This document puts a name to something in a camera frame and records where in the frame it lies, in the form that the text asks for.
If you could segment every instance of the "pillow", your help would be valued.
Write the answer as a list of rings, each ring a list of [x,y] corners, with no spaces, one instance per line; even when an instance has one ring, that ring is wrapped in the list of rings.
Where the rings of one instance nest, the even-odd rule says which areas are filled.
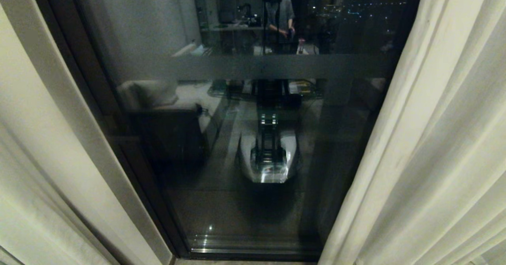
[[[177,101],[177,83],[165,80],[139,80],[135,81],[139,105],[142,108],[172,105]]]

